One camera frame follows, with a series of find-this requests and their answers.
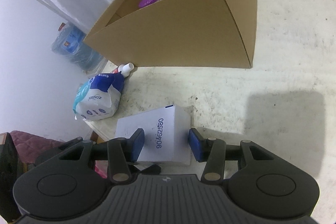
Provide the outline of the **white carton with number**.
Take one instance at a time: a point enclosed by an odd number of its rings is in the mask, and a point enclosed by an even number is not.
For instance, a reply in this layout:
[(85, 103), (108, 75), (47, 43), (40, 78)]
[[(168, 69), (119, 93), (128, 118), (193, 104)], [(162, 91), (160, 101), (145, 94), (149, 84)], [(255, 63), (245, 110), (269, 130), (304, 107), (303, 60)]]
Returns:
[(138, 164), (190, 165), (191, 116), (182, 107), (170, 105), (120, 118), (115, 137), (129, 138), (139, 128), (144, 130), (145, 143)]

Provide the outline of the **red white toothpaste tube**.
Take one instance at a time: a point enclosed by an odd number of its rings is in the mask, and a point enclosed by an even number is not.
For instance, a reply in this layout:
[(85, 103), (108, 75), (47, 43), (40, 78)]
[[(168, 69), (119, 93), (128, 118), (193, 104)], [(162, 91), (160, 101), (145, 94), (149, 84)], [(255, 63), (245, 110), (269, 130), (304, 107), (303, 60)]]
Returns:
[(134, 65), (133, 63), (122, 64), (117, 68), (112, 70), (113, 74), (120, 73), (124, 78), (127, 78), (130, 73), (133, 71)]

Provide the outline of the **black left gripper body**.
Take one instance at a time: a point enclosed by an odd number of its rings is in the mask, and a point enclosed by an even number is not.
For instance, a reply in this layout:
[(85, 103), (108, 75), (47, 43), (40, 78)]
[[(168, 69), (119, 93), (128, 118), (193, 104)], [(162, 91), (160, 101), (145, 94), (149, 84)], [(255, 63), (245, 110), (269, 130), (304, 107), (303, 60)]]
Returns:
[[(49, 149), (37, 157), (35, 160), (35, 165), (37, 166), (42, 164), (54, 156), (59, 155), (63, 151), (77, 145), (78, 143), (82, 143), (83, 141), (84, 140), (82, 138), (76, 138), (55, 148)], [(138, 160), (139, 154), (141, 153), (144, 144), (144, 132), (133, 134), (129, 139), (116, 138), (104, 143), (95, 144), (91, 148), (89, 163), (92, 163), (93, 161), (106, 160), (108, 161), (108, 170), (111, 170), (113, 164), (121, 165), (122, 163), (127, 163), (129, 172), (131, 174), (160, 174), (161, 167), (156, 164), (153, 164), (143, 170), (139, 170), (134, 166), (134, 163)]]

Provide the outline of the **blue white tissue pack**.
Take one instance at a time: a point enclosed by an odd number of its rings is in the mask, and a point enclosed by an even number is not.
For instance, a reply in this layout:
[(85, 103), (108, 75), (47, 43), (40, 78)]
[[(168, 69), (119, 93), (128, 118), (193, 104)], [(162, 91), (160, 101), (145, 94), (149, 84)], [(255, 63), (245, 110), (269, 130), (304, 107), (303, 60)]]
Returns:
[(72, 110), (76, 119), (98, 121), (112, 117), (118, 109), (125, 78), (121, 73), (100, 73), (77, 91)]

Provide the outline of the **maroon quilted cloth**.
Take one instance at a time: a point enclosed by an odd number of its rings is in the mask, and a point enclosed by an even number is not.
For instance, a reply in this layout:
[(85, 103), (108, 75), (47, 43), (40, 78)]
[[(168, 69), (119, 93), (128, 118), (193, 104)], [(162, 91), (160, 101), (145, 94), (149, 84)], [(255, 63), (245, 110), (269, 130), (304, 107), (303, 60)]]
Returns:
[(10, 135), (21, 162), (27, 164), (34, 163), (41, 153), (64, 143), (63, 141), (47, 139), (23, 131), (12, 131)]

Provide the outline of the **black speaker box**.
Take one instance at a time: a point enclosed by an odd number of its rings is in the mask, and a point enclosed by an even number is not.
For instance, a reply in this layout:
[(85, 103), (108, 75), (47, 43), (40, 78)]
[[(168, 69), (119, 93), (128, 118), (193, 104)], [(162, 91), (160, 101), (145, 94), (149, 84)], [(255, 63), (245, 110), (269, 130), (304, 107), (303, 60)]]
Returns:
[(20, 217), (13, 198), (18, 176), (18, 153), (9, 133), (1, 134), (1, 217), (11, 223)]

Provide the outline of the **blue water jug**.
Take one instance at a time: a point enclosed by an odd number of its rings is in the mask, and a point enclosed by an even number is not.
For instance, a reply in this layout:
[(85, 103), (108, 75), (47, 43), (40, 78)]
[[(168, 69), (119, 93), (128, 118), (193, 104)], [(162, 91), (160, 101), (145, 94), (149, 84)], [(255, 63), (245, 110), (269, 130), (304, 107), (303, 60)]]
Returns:
[(99, 67), (104, 57), (84, 43), (86, 34), (71, 22), (62, 23), (51, 50), (64, 56), (71, 64), (89, 72)]

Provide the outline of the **brown cardboard box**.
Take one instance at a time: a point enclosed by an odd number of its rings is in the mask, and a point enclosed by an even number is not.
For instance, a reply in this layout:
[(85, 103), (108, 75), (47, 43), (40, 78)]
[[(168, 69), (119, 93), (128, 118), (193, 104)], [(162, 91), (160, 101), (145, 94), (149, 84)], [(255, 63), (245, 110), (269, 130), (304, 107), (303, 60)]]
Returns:
[(116, 65), (250, 68), (257, 0), (114, 0), (84, 42)]

